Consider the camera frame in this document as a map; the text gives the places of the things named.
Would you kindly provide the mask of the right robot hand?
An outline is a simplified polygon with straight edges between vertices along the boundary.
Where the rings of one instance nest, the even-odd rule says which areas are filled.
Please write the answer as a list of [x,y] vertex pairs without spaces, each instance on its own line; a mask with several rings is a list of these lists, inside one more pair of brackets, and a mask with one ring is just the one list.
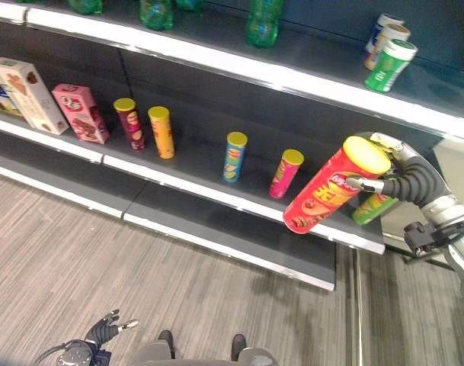
[[407,143],[379,132],[357,135],[390,155],[395,162],[395,174],[386,179],[353,176],[347,179],[352,188],[411,202],[419,208],[451,194],[442,175]]

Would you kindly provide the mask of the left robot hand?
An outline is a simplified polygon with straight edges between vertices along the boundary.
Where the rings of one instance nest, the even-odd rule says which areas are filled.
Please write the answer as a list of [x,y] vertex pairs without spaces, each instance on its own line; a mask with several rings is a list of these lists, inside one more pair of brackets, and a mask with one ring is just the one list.
[[123,330],[132,329],[139,325],[139,320],[137,319],[130,319],[124,323],[117,324],[119,318],[120,310],[111,310],[89,329],[86,333],[85,341],[100,348]]

